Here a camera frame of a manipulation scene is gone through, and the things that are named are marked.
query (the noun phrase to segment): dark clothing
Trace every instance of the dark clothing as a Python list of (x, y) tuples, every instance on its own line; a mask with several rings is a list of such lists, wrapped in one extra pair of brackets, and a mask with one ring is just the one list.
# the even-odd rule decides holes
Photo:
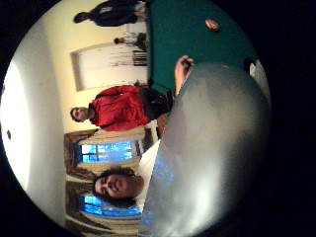
[(145, 108), (145, 114), (150, 120), (158, 119), (162, 114), (171, 111), (166, 97), (151, 88), (140, 88), (139, 96)]
[(137, 36), (137, 40), (134, 43), (135, 46), (140, 48), (143, 51), (146, 51), (146, 34), (145, 33), (139, 33)]
[(90, 20), (100, 27), (118, 27), (135, 23), (135, 0), (109, 0), (99, 4), (90, 12)]

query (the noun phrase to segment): green felt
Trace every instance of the green felt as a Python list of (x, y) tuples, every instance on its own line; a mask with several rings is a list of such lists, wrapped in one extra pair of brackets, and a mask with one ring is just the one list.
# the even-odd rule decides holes
[[(186, 54), (195, 60), (223, 62), (243, 68), (246, 57), (257, 53), (242, 29), (223, 10), (208, 0), (155, 0), (148, 9), (150, 76), (157, 84), (174, 89), (174, 65)], [(219, 24), (211, 32), (205, 19)]]

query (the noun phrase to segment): hand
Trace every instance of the hand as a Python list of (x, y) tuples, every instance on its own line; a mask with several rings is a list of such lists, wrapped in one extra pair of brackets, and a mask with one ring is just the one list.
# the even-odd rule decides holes
[(180, 57), (175, 66), (175, 96), (178, 96), (182, 84), (186, 80), (189, 72), (189, 68), (194, 65), (194, 60), (189, 58), (187, 55)]

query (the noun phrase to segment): black pants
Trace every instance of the black pants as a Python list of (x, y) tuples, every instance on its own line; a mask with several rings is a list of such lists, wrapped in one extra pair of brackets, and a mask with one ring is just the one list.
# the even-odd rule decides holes
[(139, 96), (144, 104), (145, 114), (151, 120), (158, 119), (171, 110), (166, 96), (152, 88), (140, 88)]

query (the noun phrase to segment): hair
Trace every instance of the hair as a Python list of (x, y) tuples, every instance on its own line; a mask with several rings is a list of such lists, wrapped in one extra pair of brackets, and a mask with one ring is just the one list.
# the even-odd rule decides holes
[(81, 23), (83, 21), (85, 21), (86, 19), (83, 17), (83, 16), (86, 16), (86, 12), (81, 12), (81, 13), (78, 13), (74, 18), (73, 18), (73, 22), (74, 23)]
[(102, 200), (104, 200), (104, 201), (106, 201), (106, 202), (108, 202), (111, 205), (116, 206), (116, 207), (127, 208), (127, 207), (135, 205), (136, 201), (134, 200), (133, 197), (115, 198), (115, 197), (110, 197), (108, 195), (101, 195), (101, 194), (97, 193), (97, 191), (96, 191), (97, 181), (101, 178), (105, 178), (105, 177), (108, 177), (110, 175), (123, 175), (123, 176), (133, 177), (133, 176), (135, 176), (135, 173), (130, 168), (123, 168), (121, 166), (112, 167), (94, 179), (94, 181), (92, 183), (92, 194), (95, 197), (100, 198), (100, 199), (102, 199)]
[(74, 121), (79, 122), (80, 120), (77, 119), (77, 118), (75, 118), (74, 115), (72, 114), (72, 112), (73, 112), (74, 110), (76, 110), (77, 108), (78, 108), (78, 107), (74, 107), (74, 108), (72, 108), (72, 109), (70, 110), (70, 116), (71, 116), (71, 118), (72, 118)]
[(115, 38), (115, 39), (113, 40), (113, 43), (118, 44), (118, 43), (119, 43), (119, 38)]

